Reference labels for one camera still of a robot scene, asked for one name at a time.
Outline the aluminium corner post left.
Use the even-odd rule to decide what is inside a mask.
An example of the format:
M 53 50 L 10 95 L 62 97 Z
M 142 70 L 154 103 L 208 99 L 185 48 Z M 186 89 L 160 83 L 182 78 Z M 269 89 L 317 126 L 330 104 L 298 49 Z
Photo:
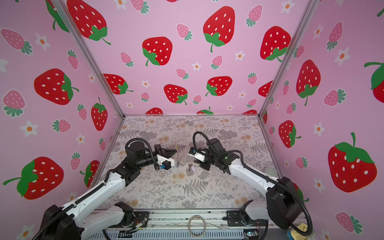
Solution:
M 104 93 L 108 97 L 110 103 L 114 107 L 117 115 L 120 119 L 124 119 L 125 114 L 120 107 L 119 103 L 117 102 L 116 98 L 114 97 L 113 92 L 111 91 L 102 71 L 100 70 L 97 62 L 95 61 L 95 58 L 92 55 L 92 52 L 88 48 L 86 42 L 84 41 L 83 36 L 79 32 L 79 30 L 76 27 L 75 22 L 73 21 L 66 5 L 66 1 L 60 1 L 60 0 L 53 0 L 53 4 L 56 6 L 57 11 L 59 15 L 61 16 L 63 22 L 67 26 L 67 28 L 70 31 L 70 34 L 72 35 L 74 41 L 76 42 L 77 46 L 79 47 L 80 51 L 82 52 L 82 55 L 84 56 L 87 64 L 89 65 L 92 73 L 97 78 L 100 86 L 102 87 Z

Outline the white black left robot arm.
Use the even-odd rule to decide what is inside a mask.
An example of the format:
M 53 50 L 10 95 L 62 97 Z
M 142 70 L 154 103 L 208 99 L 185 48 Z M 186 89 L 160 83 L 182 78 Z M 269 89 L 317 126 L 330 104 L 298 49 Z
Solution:
M 127 156 L 106 177 L 85 194 L 64 204 L 48 208 L 35 240 L 85 240 L 100 231 L 113 226 L 128 227 L 136 231 L 143 224 L 138 221 L 134 210 L 125 202 L 118 202 L 110 209 L 98 214 L 92 212 L 110 196 L 131 184 L 146 166 L 155 170 L 169 170 L 175 166 L 172 158 L 178 151 L 153 148 L 144 139 L 134 138 L 125 145 Z

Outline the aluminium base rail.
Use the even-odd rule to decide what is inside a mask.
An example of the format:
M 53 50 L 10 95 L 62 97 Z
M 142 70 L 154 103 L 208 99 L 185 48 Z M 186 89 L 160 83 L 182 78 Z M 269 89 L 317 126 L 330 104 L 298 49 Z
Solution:
M 90 236 L 91 240 L 287 240 L 269 219 L 266 209 L 257 220 L 248 219 L 238 209 L 137 210 L 136 222 L 116 225 Z

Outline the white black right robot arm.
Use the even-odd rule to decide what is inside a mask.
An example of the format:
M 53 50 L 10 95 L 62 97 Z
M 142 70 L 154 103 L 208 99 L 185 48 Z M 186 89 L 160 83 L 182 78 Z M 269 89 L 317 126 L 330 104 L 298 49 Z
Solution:
M 208 141 L 205 149 L 191 147 L 189 155 L 201 168 L 209 171 L 216 166 L 224 174 L 233 175 L 256 189 L 267 201 L 268 216 L 283 230 L 293 227 L 304 212 L 305 204 L 290 179 L 278 179 L 247 165 L 240 151 L 226 151 L 218 139 Z

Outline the aluminium corner post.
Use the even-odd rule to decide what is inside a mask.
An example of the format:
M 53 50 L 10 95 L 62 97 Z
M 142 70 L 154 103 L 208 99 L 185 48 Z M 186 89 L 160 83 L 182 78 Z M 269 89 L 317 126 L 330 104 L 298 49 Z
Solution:
M 97 62 L 95 61 L 95 58 L 92 55 L 92 52 L 88 48 L 86 42 L 84 41 L 83 36 L 79 32 L 79 30 L 76 27 L 75 22 L 73 21 L 66 5 L 66 1 L 60 1 L 60 0 L 53 0 L 53 4 L 56 6 L 57 11 L 59 15 L 61 16 L 63 22 L 67 26 L 67 28 L 70 31 L 70 34 L 72 35 L 74 41 L 76 42 L 77 46 L 79 47 L 80 51 L 82 52 L 82 55 L 84 56 L 87 64 L 89 65 L 92 73 L 97 78 L 100 86 L 102 87 L 104 93 L 108 97 L 110 103 L 114 107 L 117 115 L 120 119 L 124 119 L 125 114 L 120 107 L 119 103 L 117 102 L 116 98 L 114 97 L 113 92 L 111 91 L 102 71 L 100 70 Z
M 307 6 L 305 8 L 305 11 L 303 13 L 303 16 L 302 16 L 301 20 L 299 21 L 299 24 L 297 25 L 296 31 L 292 37 L 290 46 L 288 47 L 288 50 L 285 53 L 283 61 L 276 72 L 275 78 L 272 82 L 272 85 L 271 85 L 270 90 L 267 94 L 265 102 L 263 103 L 263 106 L 262 106 L 261 111 L 259 113 L 259 119 L 260 120 L 263 118 L 265 112 L 267 111 L 267 108 L 271 102 L 271 99 L 274 96 L 274 93 L 275 93 L 276 89 L 278 88 L 280 81 L 282 80 L 282 78 L 283 78 L 283 76 L 287 70 L 288 64 L 291 62 L 291 60 L 293 58 L 294 50 L 299 45 L 299 43 L 300 43 L 304 33 L 306 32 L 306 29 L 307 29 L 309 23 L 311 22 L 313 15 L 315 14 L 316 9 L 317 9 L 319 4 L 320 4 L 319 0 L 311 0 L 308 2 Z

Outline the white plastic case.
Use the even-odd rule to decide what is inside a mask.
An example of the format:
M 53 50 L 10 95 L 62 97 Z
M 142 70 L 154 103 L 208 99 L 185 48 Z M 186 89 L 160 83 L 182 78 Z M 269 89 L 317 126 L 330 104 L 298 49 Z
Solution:
M 264 173 L 269 175 L 269 176 L 275 177 L 275 178 L 279 177 L 278 171 L 275 168 L 273 168 L 273 167 L 265 167 L 264 168 Z

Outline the metal keyring with yellow tag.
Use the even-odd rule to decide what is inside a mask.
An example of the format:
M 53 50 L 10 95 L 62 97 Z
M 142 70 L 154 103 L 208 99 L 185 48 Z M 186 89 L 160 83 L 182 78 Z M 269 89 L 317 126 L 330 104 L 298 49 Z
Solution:
M 175 145 L 175 148 L 177 150 L 177 153 L 176 153 L 176 167 L 178 168 L 180 166 L 180 163 L 181 163 L 181 158 L 180 158 L 180 154 L 179 154 L 179 145 L 176 144 Z

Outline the aluminium corner post right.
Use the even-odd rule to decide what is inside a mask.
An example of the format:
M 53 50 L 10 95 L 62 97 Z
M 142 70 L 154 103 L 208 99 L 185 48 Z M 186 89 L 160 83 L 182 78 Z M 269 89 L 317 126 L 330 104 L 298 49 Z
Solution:
M 285 53 L 283 61 L 276 72 L 275 78 L 272 82 L 272 85 L 271 85 L 270 90 L 267 94 L 265 102 L 263 103 L 263 106 L 262 106 L 261 111 L 259 113 L 259 119 L 260 120 L 263 118 L 265 112 L 267 111 L 267 108 L 271 102 L 271 99 L 274 96 L 274 93 L 275 93 L 276 89 L 278 88 L 280 81 L 282 80 L 282 78 L 283 78 L 283 76 L 287 70 L 288 64 L 291 62 L 291 60 L 293 58 L 294 50 L 299 45 L 299 43 L 300 43 L 304 33 L 306 32 L 306 29 L 307 29 L 309 23 L 311 22 L 313 15 L 315 14 L 316 9 L 317 9 L 319 4 L 320 4 L 319 0 L 311 0 L 308 2 L 307 6 L 305 8 L 305 11 L 303 13 L 303 16 L 302 16 L 301 20 L 299 21 L 299 24 L 297 25 L 296 31 L 292 37 L 290 46 L 288 47 L 288 50 Z

